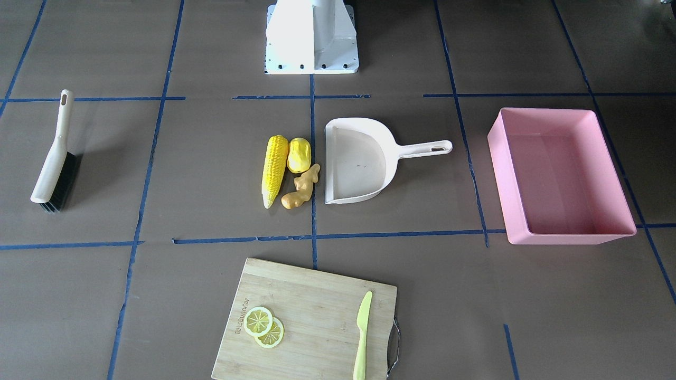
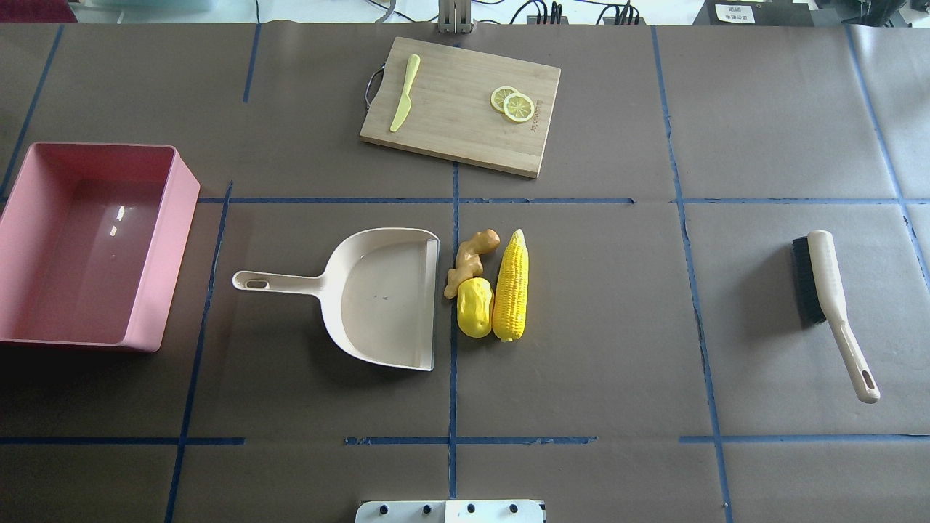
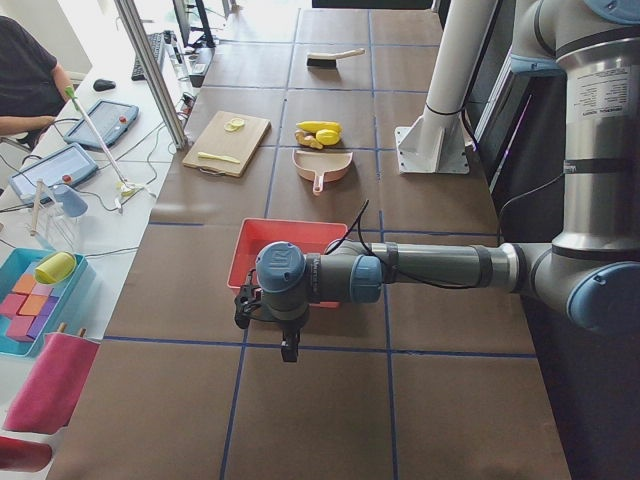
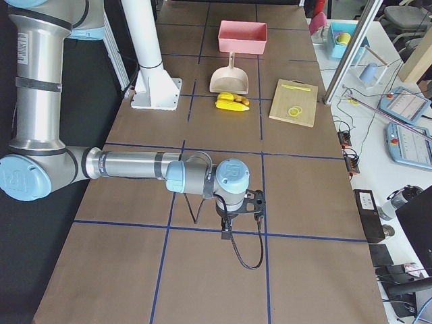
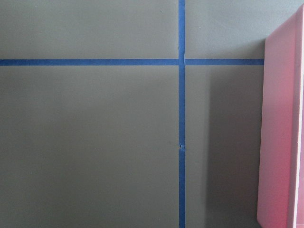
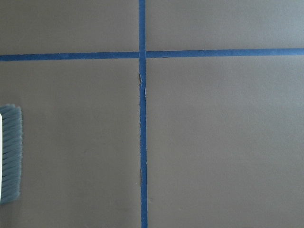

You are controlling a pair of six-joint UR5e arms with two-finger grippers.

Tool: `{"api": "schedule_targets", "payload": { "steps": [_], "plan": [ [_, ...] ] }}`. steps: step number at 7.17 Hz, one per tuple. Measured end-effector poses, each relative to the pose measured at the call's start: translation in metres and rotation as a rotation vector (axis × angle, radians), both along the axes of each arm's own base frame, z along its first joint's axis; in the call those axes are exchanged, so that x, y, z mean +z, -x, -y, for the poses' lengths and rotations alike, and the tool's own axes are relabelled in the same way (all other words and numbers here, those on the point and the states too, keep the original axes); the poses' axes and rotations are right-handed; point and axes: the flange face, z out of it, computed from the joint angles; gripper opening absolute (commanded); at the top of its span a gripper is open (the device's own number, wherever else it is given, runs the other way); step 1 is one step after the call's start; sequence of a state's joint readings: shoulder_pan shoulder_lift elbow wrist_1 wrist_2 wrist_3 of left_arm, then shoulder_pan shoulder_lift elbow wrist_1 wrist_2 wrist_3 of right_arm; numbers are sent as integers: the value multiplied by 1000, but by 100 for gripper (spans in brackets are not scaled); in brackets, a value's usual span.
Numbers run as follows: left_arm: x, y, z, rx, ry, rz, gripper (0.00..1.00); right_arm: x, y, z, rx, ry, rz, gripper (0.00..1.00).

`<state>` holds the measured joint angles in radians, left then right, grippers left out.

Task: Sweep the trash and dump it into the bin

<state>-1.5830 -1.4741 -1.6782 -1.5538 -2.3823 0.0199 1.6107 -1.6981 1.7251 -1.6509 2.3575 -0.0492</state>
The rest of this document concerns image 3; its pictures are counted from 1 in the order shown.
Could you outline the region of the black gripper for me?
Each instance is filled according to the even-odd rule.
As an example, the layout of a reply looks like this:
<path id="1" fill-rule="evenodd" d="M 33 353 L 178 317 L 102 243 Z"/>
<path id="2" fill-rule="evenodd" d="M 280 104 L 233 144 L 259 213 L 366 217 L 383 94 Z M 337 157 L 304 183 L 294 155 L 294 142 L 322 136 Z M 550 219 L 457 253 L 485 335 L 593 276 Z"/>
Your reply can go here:
<path id="1" fill-rule="evenodd" d="M 301 330 L 304 327 L 304 317 L 299 316 L 292 320 L 279 323 L 282 330 L 281 357 L 284 362 L 298 361 L 298 342 Z"/>

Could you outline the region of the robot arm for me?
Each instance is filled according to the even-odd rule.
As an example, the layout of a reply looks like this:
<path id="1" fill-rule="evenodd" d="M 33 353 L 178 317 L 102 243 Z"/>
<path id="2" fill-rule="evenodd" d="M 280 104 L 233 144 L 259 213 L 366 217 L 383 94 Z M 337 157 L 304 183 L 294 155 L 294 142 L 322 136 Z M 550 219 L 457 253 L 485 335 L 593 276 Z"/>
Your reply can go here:
<path id="1" fill-rule="evenodd" d="M 339 239 L 321 254 L 265 246 L 235 298 L 235 322 L 282 332 L 298 358 L 309 308 L 372 303 L 392 283 L 497 287 L 533 297 L 598 333 L 639 327 L 639 5 L 635 1 L 520 1 L 511 67 L 566 76 L 562 231 L 548 243 L 495 248 Z"/>

